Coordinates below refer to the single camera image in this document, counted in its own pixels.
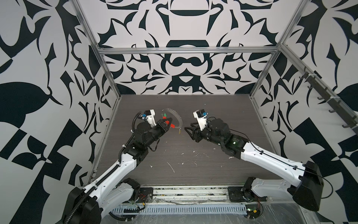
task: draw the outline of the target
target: black and white patterned wall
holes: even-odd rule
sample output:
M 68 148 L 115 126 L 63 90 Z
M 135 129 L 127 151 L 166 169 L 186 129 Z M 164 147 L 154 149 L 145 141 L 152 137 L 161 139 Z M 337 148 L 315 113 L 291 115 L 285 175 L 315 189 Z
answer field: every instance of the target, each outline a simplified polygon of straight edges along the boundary
M 100 47 L 275 46 L 298 0 L 80 0 Z M 121 94 L 250 93 L 269 53 L 107 55 Z
M 269 58 L 270 53 L 105 56 L 121 94 L 248 94 Z
M 353 110 L 357 103 L 358 2 L 312 0 L 288 46 Z M 358 136 L 300 80 L 301 73 L 280 55 L 255 95 L 269 136 L 282 156 L 317 163 L 334 188 L 321 200 L 323 223 L 358 221 Z M 325 182 L 323 197 L 331 192 Z
M 56 223 L 116 97 L 68 0 L 0 3 L 1 223 Z
M 100 47 L 275 45 L 298 0 L 80 0 Z

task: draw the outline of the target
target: red plastic piece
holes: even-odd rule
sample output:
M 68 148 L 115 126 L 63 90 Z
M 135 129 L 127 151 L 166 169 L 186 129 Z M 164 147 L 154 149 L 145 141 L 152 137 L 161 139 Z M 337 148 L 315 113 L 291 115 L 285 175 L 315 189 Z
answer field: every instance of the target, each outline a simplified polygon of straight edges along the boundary
M 166 117 L 163 117 L 163 119 L 166 119 Z M 169 124 L 169 121 L 168 121 L 168 120 L 166 120 L 165 122 L 166 122 L 166 124 Z M 171 128 L 175 128 L 175 125 L 171 124 L 170 127 L 171 127 Z

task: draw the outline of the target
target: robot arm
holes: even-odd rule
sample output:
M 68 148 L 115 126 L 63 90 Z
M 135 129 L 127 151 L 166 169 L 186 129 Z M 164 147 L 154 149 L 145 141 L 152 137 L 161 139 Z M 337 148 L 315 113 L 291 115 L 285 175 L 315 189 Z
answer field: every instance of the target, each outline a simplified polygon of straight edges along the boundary
M 249 178 L 244 187 L 245 198 L 277 196 L 291 198 L 311 211 L 318 211 L 323 190 L 323 180 L 318 166 L 308 161 L 295 162 L 269 152 L 248 139 L 232 134 L 229 126 L 221 119 L 207 120 L 204 110 L 194 112 L 198 122 L 185 127 L 185 131 L 196 142 L 205 139 L 217 144 L 227 155 L 255 163 L 284 180 L 261 180 Z
M 148 154 L 150 145 L 163 136 L 170 128 L 172 118 L 154 120 L 154 110 L 145 111 L 137 118 L 144 122 L 137 129 L 119 152 L 118 160 L 99 178 L 83 189 L 74 188 L 68 195 L 62 219 L 64 224 L 98 224 L 102 218 L 117 205 L 138 198 L 140 184 L 128 178 L 119 183 L 129 172 L 134 170 Z

